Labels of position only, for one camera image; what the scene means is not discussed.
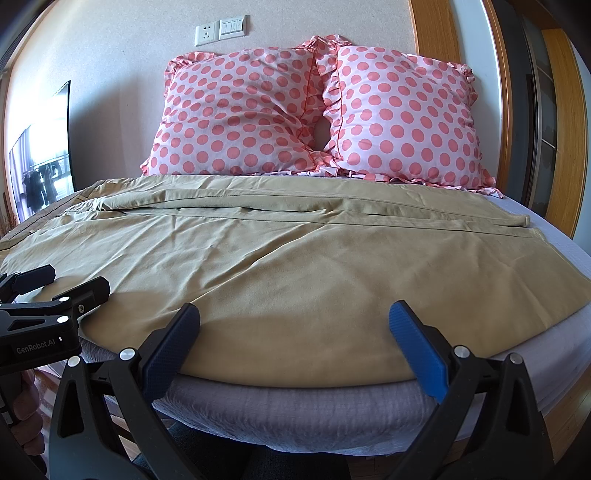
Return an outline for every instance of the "white wall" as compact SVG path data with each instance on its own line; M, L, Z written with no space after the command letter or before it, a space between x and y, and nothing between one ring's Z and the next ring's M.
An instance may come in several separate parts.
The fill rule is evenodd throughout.
M585 104L587 106L587 135L588 140L588 161L587 161L587 179L585 180L585 191L583 193L583 204L579 215L579 223L574 231L573 240L589 255L591 255L591 73L579 55L579 52L573 46L574 55L577 57L579 72L583 82L583 91L585 95Z
M77 187L138 176L162 116L169 59L197 50L196 25L240 14L250 15L248 36L202 49L293 47L315 34L339 33L356 44L416 53L408 0L59 0L14 64L7 148L35 107L71 80Z
M462 62L476 77L478 100L472 107L482 164L495 177L501 153L501 73L495 40L482 0L450 0Z

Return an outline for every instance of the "light switch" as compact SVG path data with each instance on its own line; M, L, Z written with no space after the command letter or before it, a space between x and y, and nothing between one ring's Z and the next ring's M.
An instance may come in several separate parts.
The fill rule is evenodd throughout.
M246 15L241 17L223 18L220 20L219 39L243 37L246 35Z

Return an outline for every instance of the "silver screw head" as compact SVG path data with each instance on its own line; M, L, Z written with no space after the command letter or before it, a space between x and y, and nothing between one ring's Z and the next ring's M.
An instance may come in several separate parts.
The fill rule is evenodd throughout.
M80 363L80 357L78 355L71 356L68 359L68 367L75 367Z
M523 357L515 352L509 354L509 360L511 360L511 363L515 365L521 365L523 363Z
M468 349L468 347L465 347L463 345L458 345L457 347L455 347L453 349L453 353L458 358L468 358L470 356L470 350Z
M132 348L125 348L119 353L119 358L122 360L131 360L135 357L135 350Z

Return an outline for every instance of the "pink pillowcase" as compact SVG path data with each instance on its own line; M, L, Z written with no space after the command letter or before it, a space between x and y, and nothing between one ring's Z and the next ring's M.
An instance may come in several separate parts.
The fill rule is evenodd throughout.
M339 167L366 180L494 186L480 164L470 68L338 36L317 42L332 124L325 150Z
M315 55L308 42L171 60L164 115L144 174L298 173L323 166L329 155L312 150L325 108Z

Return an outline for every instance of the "blue gripper pad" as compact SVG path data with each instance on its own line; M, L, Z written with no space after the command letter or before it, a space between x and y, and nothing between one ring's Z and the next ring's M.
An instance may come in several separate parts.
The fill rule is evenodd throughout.
M447 394L447 365L421 330L422 323L401 300L390 307L390 332L427 395L441 403Z
M142 394L148 403L166 395L199 335L199 310L185 303L166 328L155 330L139 352Z

